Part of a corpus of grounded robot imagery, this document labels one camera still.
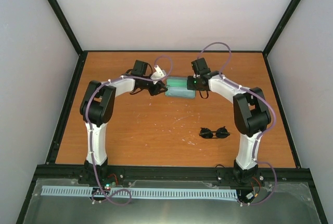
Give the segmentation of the black left frame post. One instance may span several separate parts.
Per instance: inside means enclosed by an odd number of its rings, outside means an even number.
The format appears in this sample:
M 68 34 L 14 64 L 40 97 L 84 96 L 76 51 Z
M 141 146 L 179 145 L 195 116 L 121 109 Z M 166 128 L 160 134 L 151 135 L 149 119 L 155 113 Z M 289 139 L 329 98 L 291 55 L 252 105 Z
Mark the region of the black left frame post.
M 59 23 L 61 24 L 65 34 L 67 35 L 71 45 L 73 46 L 75 52 L 77 53 L 78 56 L 81 56 L 83 53 L 83 50 L 70 26 L 68 23 L 68 20 L 66 19 L 59 3 L 57 0 L 47 0 L 50 7 L 52 8 L 55 16 L 57 17 Z

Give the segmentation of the grey green glasses case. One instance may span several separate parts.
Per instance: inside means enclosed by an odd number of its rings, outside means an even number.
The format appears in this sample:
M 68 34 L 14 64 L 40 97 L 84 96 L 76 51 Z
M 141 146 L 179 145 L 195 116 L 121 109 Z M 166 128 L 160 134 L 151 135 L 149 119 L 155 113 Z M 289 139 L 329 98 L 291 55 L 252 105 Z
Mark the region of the grey green glasses case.
M 187 88 L 186 77 L 168 77 L 166 80 L 165 96 L 194 99 L 195 91 Z

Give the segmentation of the black round sunglasses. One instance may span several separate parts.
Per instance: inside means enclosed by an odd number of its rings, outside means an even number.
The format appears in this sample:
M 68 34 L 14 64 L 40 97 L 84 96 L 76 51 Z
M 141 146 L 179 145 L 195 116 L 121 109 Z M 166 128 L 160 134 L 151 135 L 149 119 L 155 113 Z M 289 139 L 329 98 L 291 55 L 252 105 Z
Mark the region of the black round sunglasses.
M 230 136 L 226 127 L 220 127 L 215 131 L 208 128 L 201 128 L 199 136 L 204 139 L 225 139 Z

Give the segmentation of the light blue cleaning cloth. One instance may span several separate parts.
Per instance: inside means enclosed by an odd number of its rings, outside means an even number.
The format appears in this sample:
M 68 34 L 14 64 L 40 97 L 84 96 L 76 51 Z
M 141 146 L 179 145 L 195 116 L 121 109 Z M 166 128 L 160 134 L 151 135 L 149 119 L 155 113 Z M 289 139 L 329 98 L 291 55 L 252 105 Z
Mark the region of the light blue cleaning cloth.
M 182 98 L 195 98 L 195 91 L 188 90 L 186 88 L 170 87 L 165 92 L 166 96 L 170 97 L 182 97 Z

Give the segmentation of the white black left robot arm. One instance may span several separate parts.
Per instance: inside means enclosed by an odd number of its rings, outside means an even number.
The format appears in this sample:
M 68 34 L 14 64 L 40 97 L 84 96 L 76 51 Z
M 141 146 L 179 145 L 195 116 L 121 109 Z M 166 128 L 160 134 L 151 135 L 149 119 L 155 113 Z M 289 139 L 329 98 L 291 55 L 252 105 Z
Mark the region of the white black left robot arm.
M 167 90 L 163 80 L 170 72 L 154 63 L 151 73 L 147 74 L 149 63 L 136 60 L 133 68 L 114 80 L 105 82 L 91 81 L 88 84 L 80 106 L 87 129 L 87 156 L 84 167 L 92 180 L 104 183 L 108 178 L 108 158 L 106 152 L 106 129 L 110 121 L 115 98 L 135 90 L 147 90 L 151 96 Z

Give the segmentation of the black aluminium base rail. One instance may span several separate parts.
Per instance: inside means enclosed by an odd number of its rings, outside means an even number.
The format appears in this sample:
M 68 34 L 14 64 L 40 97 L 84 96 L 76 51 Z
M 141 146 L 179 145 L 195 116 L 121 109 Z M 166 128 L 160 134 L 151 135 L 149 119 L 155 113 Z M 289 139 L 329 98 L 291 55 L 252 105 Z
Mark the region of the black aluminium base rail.
M 101 184 L 117 182 L 128 186 L 134 181 L 190 181 L 207 182 L 218 186 L 231 188 L 249 187 L 253 178 L 261 184 L 274 182 L 273 172 L 269 168 L 260 168 L 254 176 L 243 181 L 237 181 L 233 168 L 223 167 L 149 167 L 149 166 L 106 166 L 97 170 Z M 80 184 L 96 185 L 93 168 L 83 165 L 38 165 L 32 181 L 37 179 L 77 179 Z

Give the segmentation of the black right frame post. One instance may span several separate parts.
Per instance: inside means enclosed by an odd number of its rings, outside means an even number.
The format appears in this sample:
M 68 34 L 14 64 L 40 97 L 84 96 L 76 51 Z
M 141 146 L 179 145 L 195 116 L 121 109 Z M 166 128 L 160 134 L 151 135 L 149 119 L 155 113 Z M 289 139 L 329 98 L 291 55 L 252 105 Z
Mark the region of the black right frame post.
M 291 0 L 284 11 L 281 19 L 279 20 L 277 26 L 275 27 L 271 37 L 269 38 L 262 54 L 264 58 L 267 58 L 269 53 L 272 51 L 274 45 L 276 44 L 277 40 L 281 36 L 284 28 L 286 27 L 287 23 L 291 19 L 293 13 L 296 11 L 298 5 L 302 0 Z

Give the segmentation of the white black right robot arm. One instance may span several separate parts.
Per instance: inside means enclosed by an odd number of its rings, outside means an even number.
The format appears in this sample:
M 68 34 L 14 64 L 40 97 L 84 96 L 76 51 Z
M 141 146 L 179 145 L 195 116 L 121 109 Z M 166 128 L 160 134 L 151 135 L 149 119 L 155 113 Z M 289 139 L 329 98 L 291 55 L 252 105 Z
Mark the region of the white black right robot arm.
M 204 58 L 192 61 L 191 67 L 194 74 L 187 77 L 189 90 L 214 92 L 233 104 L 234 122 L 240 133 L 233 175 L 237 183 L 245 183 L 257 173 L 260 141 L 272 120 L 263 91 L 244 87 L 218 71 L 211 71 Z

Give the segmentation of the black frame post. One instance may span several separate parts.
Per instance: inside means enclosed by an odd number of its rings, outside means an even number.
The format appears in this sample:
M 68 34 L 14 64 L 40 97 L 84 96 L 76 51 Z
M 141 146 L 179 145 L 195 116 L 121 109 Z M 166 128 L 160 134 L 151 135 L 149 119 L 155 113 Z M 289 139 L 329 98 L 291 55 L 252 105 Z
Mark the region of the black frame post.
M 267 58 L 269 53 L 272 51 L 274 45 L 276 44 L 277 40 L 281 36 L 284 28 L 286 27 L 287 23 L 291 19 L 293 13 L 296 11 L 298 5 L 302 0 L 291 0 L 284 11 L 281 19 L 279 20 L 277 26 L 275 27 L 271 37 L 269 38 L 262 54 L 264 58 Z
M 59 3 L 57 0 L 47 0 L 50 7 L 52 8 L 55 16 L 57 17 L 59 23 L 61 24 L 65 34 L 67 35 L 71 45 L 73 46 L 75 52 L 77 53 L 78 56 L 81 56 L 83 53 L 83 50 L 70 26 L 68 23 L 68 20 L 66 19 Z

